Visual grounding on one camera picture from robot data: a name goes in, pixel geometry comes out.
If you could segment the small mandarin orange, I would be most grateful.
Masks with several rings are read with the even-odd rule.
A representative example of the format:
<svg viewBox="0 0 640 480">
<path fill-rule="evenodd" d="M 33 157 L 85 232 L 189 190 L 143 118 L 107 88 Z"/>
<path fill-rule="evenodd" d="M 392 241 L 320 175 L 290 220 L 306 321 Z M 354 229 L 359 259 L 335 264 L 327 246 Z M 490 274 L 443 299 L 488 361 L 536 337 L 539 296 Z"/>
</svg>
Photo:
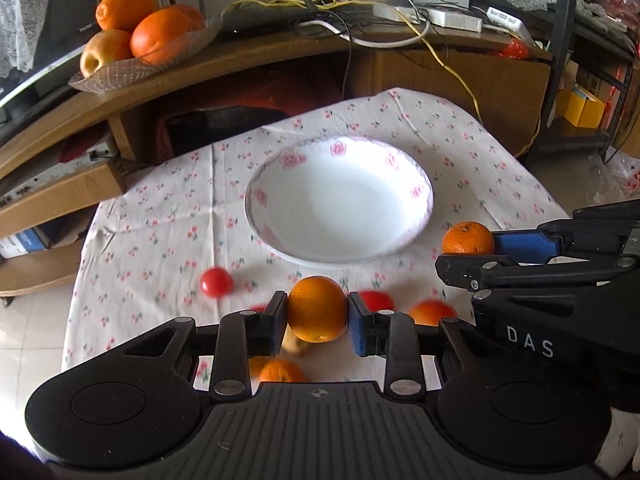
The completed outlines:
<svg viewBox="0 0 640 480">
<path fill-rule="evenodd" d="M 486 226 L 475 221 L 455 224 L 442 238 L 444 254 L 491 255 L 494 251 L 494 236 Z"/>
<path fill-rule="evenodd" d="M 254 356 L 248 360 L 250 377 L 256 382 L 306 382 L 302 370 L 293 362 Z"/>
</svg>

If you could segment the large red tomato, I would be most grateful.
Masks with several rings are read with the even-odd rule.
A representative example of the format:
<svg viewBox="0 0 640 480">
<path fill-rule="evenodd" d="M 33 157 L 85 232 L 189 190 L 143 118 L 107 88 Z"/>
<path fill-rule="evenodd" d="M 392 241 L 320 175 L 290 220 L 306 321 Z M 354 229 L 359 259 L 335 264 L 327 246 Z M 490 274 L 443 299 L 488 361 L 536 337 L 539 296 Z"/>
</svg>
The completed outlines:
<svg viewBox="0 0 640 480">
<path fill-rule="evenodd" d="M 424 300 L 415 304 L 408 312 L 419 325 L 437 326 L 443 318 L 457 318 L 457 312 L 440 300 Z"/>
</svg>

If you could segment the tan longan fruit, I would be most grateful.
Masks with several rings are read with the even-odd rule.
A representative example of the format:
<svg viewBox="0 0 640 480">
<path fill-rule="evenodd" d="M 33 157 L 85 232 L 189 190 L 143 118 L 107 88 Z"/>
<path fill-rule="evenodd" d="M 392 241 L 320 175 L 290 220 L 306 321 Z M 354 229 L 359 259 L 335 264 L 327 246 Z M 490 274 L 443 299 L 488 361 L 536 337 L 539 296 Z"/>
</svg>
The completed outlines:
<svg viewBox="0 0 640 480">
<path fill-rule="evenodd" d="M 290 326 L 286 326 L 282 339 L 281 351 L 289 356 L 302 356 L 309 350 L 311 344 L 298 338 L 291 330 Z"/>
</svg>

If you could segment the oval orange kumquat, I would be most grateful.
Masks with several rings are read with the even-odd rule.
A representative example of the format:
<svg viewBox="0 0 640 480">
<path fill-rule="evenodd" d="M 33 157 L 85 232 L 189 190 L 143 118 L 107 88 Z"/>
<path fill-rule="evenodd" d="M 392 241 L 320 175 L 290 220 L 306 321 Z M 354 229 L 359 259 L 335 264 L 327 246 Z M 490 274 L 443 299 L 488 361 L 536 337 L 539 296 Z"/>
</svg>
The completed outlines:
<svg viewBox="0 0 640 480">
<path fill-rule="evenodd" d="M 337 339 L 347 324 L 347 297 L 341 286 L 325 276 L 308 276 L 288 294 L 288 326 L 310 344 Z"/>
</svg>

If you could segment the clear plastic bag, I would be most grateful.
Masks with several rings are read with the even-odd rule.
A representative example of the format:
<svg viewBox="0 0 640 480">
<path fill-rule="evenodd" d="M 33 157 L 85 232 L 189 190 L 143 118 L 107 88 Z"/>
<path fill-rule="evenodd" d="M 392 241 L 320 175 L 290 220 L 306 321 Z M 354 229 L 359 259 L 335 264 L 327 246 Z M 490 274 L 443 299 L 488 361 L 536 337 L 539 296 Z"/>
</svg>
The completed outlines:
<svg viewBox="0 0 640 480">
<path fill-rule="evenodd" d="M 589 156 L 592 202 L 607 204 L 639 197 L 639 159 L 609 148 Z"/>
</svg>

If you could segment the cherry print tablecloth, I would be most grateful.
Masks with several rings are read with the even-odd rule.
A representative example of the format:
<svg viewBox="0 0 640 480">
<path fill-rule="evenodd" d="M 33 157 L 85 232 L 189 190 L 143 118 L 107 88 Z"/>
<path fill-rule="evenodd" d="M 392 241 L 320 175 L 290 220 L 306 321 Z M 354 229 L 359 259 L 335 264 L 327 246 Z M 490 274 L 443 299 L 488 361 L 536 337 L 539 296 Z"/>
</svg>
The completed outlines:
<svg viewBox="0 0 640 480">
<path fill-rule="evenodd" d="M 437 277 L 463 221 L 530 229 L 563 209 L 478 121 L 395 88 L 250 130 L 168 160 L 100 203 L 70 303 L 73 367 L 151 328 L 200 325 L 266 304 L 311 275 L 378 290 L 407 311 L 427 299 L 474 318 Z"/>
</svg>

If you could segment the yellow box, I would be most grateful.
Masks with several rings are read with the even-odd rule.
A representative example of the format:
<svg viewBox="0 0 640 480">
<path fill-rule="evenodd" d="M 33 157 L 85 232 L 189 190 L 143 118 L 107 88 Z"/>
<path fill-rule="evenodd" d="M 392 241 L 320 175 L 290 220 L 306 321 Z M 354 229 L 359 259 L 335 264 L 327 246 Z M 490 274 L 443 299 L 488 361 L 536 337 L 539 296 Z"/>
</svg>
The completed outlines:
<svg viewBox="0 0 640 480">
<path fill-rule="evenodd" d="M 605 102 L 576 84 L 570 92 L 563 117 L 576 128 L 597 129 L 604 110 Z"/>
</svg>

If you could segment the white floral porcelain bowl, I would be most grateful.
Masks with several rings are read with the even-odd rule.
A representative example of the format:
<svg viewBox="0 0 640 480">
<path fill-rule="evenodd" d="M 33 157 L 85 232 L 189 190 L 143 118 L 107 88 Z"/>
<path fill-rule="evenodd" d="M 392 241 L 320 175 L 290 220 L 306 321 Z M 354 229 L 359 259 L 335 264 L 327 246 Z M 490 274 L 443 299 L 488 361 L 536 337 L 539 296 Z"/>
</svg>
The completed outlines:
<svg viewBox="0 0 640 480">
<path fill-rule="evenodd" d="M 339 268 L 394 254 L 426 228 L 435 203 L 422 166 L 362 136 L 312 138 L 269 156 L 248 180 L 245 218 L 276 255 Z"/>
</svg>

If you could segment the black metal shelf rack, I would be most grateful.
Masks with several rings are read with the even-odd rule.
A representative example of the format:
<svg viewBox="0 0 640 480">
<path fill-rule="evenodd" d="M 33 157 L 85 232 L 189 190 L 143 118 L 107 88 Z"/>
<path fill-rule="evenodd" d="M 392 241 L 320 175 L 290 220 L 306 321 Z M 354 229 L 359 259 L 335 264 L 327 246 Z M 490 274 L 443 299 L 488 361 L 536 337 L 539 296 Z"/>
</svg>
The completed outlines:
<svg viewBox="0 0 640 480">
<path fill-rule="evenodd" d="M 629 103 L 632 63 L 631 38 L 616 32 L 612 25 L 599 25 L 578 6 L 584 0 L 471 0 L 474 6 L 486 10 L 491 6 L 523 22 L 533 38 L 547 46 L 552 55 L 551 72 L 538 126 L 532 137 L 515 155 L 571 152 L 596 148 L 604 153 L 620 131 L 623 111 Z M 578 128 L 574 136 L 563 138 L 562 126 L 554 117 L 559 110 L 556 95 L 565 63 L 576 61 L 588 73 L 600 78 L 620 94 L 613 106 L 611 122 L 595 129 Z"/>
</svg>

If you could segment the glass fruit dish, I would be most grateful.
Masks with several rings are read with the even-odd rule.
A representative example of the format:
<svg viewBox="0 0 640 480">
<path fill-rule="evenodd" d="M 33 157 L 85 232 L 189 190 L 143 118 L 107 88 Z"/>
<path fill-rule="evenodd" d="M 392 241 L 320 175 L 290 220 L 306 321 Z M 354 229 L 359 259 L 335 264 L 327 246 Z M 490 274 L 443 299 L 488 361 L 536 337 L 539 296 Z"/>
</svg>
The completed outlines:
<svg viewBox="0 0 640 480">
<path fill-rule="evenodd" d="M 187 32 L 156 52 L 142 58 L 128 58 L 108 64 L 89 77 L 77 73 L 70 78 L 68 84 L 78 91 L 89 93 L 104 93 L 130 87 L 138 81 L 163 73 L 168 68 L 193 58 L 216 38 L 221 25 L 220 18 L 209 18 L 204 22 L 202 29 Z"/>
</svg>

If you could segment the large orange front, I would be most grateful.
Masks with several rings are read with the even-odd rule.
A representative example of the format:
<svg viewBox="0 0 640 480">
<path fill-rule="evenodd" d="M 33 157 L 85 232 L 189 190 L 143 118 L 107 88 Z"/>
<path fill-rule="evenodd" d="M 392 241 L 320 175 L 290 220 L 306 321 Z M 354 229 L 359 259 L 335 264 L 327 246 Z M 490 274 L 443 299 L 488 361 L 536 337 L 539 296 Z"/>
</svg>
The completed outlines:
<svg viewBox="0 0 640 480">
<path fill-rule="evenodd" d="M 163 65 L 181 50 L 178 39 L 198 29 L 198 22 L 175 6 L 160 9 L 142 20 L 130 38 L 135 58 L 151 65 Z"/>
</svg>

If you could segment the yellow red apple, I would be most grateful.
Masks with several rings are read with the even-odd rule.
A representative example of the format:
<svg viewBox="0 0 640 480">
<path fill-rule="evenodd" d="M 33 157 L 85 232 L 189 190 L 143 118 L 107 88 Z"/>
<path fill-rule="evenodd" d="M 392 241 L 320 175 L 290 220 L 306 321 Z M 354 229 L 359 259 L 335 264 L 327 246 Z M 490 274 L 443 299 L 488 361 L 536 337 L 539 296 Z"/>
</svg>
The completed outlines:
<svg viewBox="0 0 640 480">
<path fill-rule="evenodd" d="M 132 58 L 130 38 L 130 32 L 120 29 L 107 29 L 95 34 L 81 53 L 79 68 L 82 76 L 88 78 L 108 64 Z"/>
</svg>

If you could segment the orange fruit behind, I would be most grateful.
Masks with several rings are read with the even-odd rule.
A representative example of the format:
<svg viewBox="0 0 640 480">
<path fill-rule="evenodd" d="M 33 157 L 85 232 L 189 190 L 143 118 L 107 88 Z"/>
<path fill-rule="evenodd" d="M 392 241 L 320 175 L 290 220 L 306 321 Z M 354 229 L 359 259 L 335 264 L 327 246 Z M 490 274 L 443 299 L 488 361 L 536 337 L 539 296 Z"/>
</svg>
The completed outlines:
<svg viewBox="0 0 640 480">
<path fill-rule="evenodd" d="M 189 6 L 188 4 L 184 3 L 175 3 L 171 6 L 171 9 L 178 10 L 182 14 L 187 16 L 192 23 L 192 30 L 200 30 L 204 27 L 204 15 L 201 14 L 198 9 L 195 9 L 194 6 Z"/>
</svg>

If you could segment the television screen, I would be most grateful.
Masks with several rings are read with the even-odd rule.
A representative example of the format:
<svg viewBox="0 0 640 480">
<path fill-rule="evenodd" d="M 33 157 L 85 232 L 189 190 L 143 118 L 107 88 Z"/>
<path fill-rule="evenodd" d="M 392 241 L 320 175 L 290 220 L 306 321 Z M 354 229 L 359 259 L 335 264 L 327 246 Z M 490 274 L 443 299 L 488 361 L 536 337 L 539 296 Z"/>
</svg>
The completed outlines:
<svg viewBox="0 0 640 480">
<path fill-rule="evenodd" d="M 101 0 L 49 0 L 37 44 L 34 66 L 26 73 L 11 70 L 1 77 L 1 121 L 8 122 L 18 97 L 35 87 L 47 73 L 74 58 L 99 31 L 96 6 Z"/>
</svg>

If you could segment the white lace cloth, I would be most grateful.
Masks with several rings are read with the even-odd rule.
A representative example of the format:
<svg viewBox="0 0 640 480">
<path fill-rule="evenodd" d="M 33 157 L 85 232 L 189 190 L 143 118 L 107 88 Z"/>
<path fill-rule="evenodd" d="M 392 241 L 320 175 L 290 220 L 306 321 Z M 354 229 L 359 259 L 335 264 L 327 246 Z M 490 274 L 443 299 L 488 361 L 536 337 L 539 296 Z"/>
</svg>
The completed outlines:
<svg viewBox="0 0 640 480">
<path fill-rule="evenodd" d="M 49 0 L 1 0 L 1 77 L 34 66 Z"/>
</svg>

